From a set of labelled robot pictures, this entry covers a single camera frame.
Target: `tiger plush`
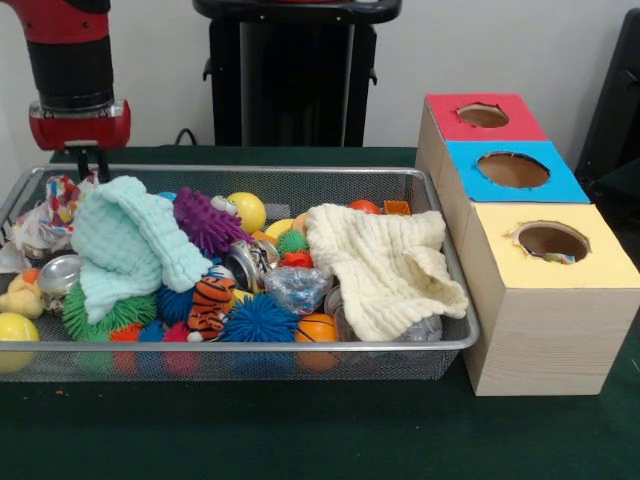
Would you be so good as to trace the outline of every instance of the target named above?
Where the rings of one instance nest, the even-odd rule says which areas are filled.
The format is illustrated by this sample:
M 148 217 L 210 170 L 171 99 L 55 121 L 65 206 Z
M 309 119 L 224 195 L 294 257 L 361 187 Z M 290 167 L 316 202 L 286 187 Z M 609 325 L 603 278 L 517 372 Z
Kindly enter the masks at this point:
M 229 278 L 203 277 L 193 292 L 193 306 L 187 326 L 189 342 L 213 342 L 227 322 L 236 283 Z

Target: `yellow tennis ball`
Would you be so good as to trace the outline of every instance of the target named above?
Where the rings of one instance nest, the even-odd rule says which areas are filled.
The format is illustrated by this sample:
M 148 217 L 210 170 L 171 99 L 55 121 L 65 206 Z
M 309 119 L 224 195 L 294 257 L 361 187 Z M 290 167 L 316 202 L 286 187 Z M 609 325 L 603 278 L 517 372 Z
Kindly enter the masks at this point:
M 36 326 L 17 313 L 0 313 L 0 342 L 38 342 Z M 0 352 L 0 373 L 14 373 L 29 365 L 34 352 Z
M 251 235 L 261 230 L 267 222 L 267 209 L 258 197 L 253 193 L 236 192 L 227 197 L 227 200 L 236 204 L 238 216 L 242 218 L 242 229 Z

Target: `blue box top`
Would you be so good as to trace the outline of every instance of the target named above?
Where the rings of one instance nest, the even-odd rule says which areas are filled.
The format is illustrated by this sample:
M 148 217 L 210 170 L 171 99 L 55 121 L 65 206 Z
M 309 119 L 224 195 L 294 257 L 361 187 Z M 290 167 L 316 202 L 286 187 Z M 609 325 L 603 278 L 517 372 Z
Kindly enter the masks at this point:
M 475 202 L 591 203 L 551 142 L 447 142 Z

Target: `wooden box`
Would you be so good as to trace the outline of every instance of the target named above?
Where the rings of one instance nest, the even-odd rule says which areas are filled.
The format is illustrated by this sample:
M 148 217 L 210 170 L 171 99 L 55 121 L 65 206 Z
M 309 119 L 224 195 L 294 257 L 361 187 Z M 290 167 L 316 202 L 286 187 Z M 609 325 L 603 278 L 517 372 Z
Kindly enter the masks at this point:
M 573 264 L 539 256 L 573 255 Z M 481 322 L 476 395 L 595 395 L 640 304 L 640 275 L 593 205 L 472 204 L 460 260 Z
M 475 202 L 590 203 L 551 142 L 446 142 L 438 195 L 460 250 Z
M 514 94 L 429 94 L 425 98 L 416 168 L 438 187 L 447 141 L 545 141 L 522 98 Z

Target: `black cable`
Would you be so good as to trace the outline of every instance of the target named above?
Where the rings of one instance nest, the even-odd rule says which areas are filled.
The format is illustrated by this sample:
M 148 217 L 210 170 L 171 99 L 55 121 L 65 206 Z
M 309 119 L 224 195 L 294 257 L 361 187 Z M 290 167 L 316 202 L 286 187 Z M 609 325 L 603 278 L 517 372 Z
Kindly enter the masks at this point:
M 180 133 L 176 137 L 176 141 L 173 142 L 173 144 L 174 145 L 180 145 L 180 142 L 182 141 L 182 137 L 184 137 L 185 135 L 189 136 L 189 139 L 191 140 L 191 145 L 197 145 L 198 144 L 198 141 L 196 140 L 196 136 L 188 128 L 183 128 L 182 130 L 180 130 Z

